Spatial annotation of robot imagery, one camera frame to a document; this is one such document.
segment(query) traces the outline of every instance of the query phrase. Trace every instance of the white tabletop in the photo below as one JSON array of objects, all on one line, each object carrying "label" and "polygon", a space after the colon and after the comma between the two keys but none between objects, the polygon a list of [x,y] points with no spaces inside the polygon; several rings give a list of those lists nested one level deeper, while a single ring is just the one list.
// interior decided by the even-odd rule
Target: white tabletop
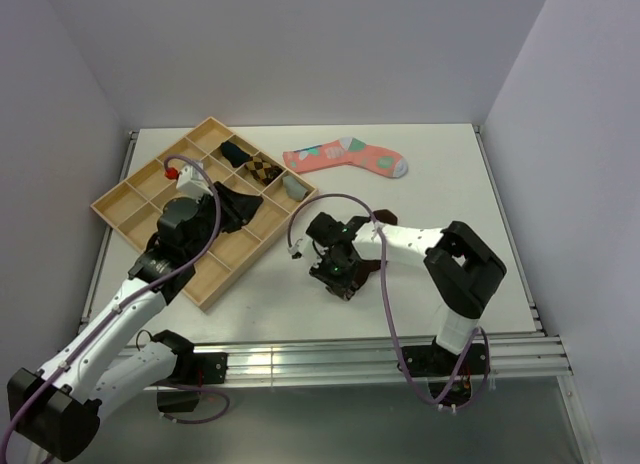
[{"label": "white tabletop", "polygon": [[[343,166],[305,177],[321,193],[357,194],[373,209],[388,208],[399,225],[445,227],[469,224],[507,266],[507,276],[489,303],[481,325],[489,333],[535,331],[515,258],[502,222],[473,128],[468,124],[243,127],[234,132],[281,161],[282,152],[355,136],[393,149],[407,159],[409,172],[387,179]],[[143,129],[129,174],[182,137],[188,129]],[[294,226],[300,236],[323,210],[339,220],[362,215],[355,204],[326,199],[310,206]],[[106,250],[92,316],[113,297],[137,257],[116,232]],[[444,305],[426,269],[389,265],[389,293],[398,332],[434,335]],[[276,242],[207,312],[182,294],[145,326],[152,333],[171,329],[195,343],[269,342],[387,337],[378,275],[349,301],[330,295],[293,261],[284,237]]]}]

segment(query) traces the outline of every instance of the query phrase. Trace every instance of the wooden compartment tray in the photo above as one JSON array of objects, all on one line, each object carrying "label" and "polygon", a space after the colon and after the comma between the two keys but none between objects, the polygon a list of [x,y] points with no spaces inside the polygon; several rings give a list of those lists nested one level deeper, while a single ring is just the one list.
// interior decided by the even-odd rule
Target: wooden compartment tray
[{"label": "wooden compartment tray", "polygon": [[[292,176],[308,189],[305,200],[318,193],[309,182],[279,163],[277,165],[284,172],[268,186],[253,179],[244,166],[234,169],[220,151],[220,145],[227,140],[251,156],[277,163],[257,146],[215,119],[208,118],[91,206],[134,249],[143,252],[147,240],[156,231],[156,222],[165,203],[181,195],[176,190],[175,181],[164,176],[162,163],[170,154],[182,154],[202,161],[205,171],[214,181],[220,181],[234,191],[262,196],[264,201],[251,222],[240,231],[220,234],[196,264],[196,275],[183,292],[203,311],[209,309],[282,236],[291,214],[302,204],[287,195],[283,177]],[[181,168],[184,163],[174,160],[171,165]]]}]

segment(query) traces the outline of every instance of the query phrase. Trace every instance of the pink sock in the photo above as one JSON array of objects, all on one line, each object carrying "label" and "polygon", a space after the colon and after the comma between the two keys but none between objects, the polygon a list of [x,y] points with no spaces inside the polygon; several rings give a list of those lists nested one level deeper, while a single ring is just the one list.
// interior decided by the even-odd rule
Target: pink sock
[{"label": "pink sock", "polygon": [[303,173],[349,164],[385,177],[402,177],[409,170],[402,155],[384,147],[365,144],[355,137],[342,137],[319,146],[284,152],[285,164]]}]

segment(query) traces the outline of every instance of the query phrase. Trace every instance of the red cap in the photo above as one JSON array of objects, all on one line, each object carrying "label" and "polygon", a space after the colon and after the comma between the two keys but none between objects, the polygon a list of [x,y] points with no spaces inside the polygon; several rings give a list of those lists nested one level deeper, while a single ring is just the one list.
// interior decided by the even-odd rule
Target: red cap
[{"label": "red cap", "polygon": [[169,169],[164,171],[164,177],[166,177],[167,179],[171,179],[172,181],[178,180],[179,174],[180,173],[175,167],[170,167]]}]

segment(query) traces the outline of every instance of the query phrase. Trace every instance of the white backdrop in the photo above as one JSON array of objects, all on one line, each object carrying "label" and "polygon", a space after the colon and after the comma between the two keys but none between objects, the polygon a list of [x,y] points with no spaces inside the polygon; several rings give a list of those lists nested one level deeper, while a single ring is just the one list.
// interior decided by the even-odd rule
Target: white backdrop
[{"label": "white backdrop", "polygon": [[50,0],[132,127],[484,122],[544,0]]},{"label": "white backdrop", "polygon": [[607,463],[636,463],[640,0],[547,0],[485,145],[543,323]]},{"label": "white backdrop", "polygon": [[[0,0],[0,383],[73,338],[125,134],[46,0]],[[0,429],[8,423],[0,397]],[[14,436],[10,462],[19,462]]]}]

